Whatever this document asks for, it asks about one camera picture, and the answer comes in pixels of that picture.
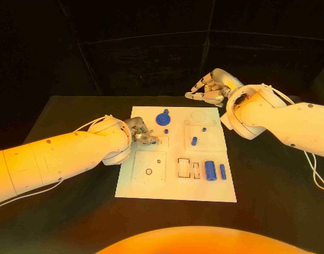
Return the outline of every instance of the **robotic hand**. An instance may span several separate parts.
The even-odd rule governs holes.
[[[80,131],[90,124],[89,131]],[[122,164],[132,143],[156,141],[141,117],[122,121],[110,115],[68,134],[0,151],[0,202],[48,184],[60,184],[102,160],[106,165]]]
[[[206,93],[197,93],[203,86]],[[284,144],[324,156],[324,106],[294,104],[291,98],[271,86],[245,86],[221,69],[200,80],[185,97],[219,107],[227,97],[221,122],[230,130],[253,139],[268,129]]]

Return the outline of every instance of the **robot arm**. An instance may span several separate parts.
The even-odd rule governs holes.
[[[213,81],[208,84],[213,87],[219,85],[220,90],[204,93],[203,98],[208,103],[214,99],[223,101],[224,97],[229,98],[227,112],[221,116],[227,128],[246,139],[253,139],[268,129],[284,144],[324,156],[324,106],[310,103],[288,106],[284,99],[291,104],[294,102],[271,86],[265,84],[243,86],[227,72],[217,70],[220,69],[203,79],[211,76]],[[185,97],[191,98],[195,91],[194,89],[188,92]],[[213,92],[220,94],[216,98],[206,99],[207,95],[214,96]]]
[[[96,167],[120,164],[135,141],[151,143],[141,117],[125,122],[106,116],[89,131],[39,140],[0,151],[0,202],[22,193],[78,175]]]

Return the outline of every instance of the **black table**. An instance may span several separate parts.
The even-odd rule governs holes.
[[[213,105],[184,97],[52,97],[26,143],[74,131],[133,106]],[[51,191],[0,207],[0,253],[94,253],[155,229],[207,225],[250,231],[324,253],[324,190],[304,152],[265,131],[253,140],[224,127],[237,203],[116,198],[119,166],[67,179]],[[324,157],[318,157],[324,177]]]

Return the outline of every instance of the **white board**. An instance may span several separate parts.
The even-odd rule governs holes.
[[[167,126],[156,124],[156,115],[164,109],[171,116]],[[133,144],[130,156],[120,167],[115,196],[237,202],[219,109],[133,107],[130,117],[136,116],[143,118],[159,142]],[[191,145],[193,137],[198,138],[195,146]],[[216,181],[207,181],[206,161],[214,161]],[[224,165],[226,180],[220,164]]]

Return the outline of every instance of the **blue part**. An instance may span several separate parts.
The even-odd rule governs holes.
[[[204,162],[206,165],[206,175],[207,175],[207,180],[208,181],[216,181],[217,180],[217,174],[216,174],[216,166],[214,162],[211,160]]]
[[[220,164],[220,168],[221,168],[221,179],[227,180],[226,170],[224,170],[224,165],[223,164]]]
[[[198,142],[198,138],[197,137],[193,137],[193,141],[191,141],[191,145],[197,145],[197,142]]]
[[[169,122],[171,122],[171,117],[168,115],[168,110],[165,110],[164,113],[156,116],[156,123],[161,126],[165,126],[169,124]]]

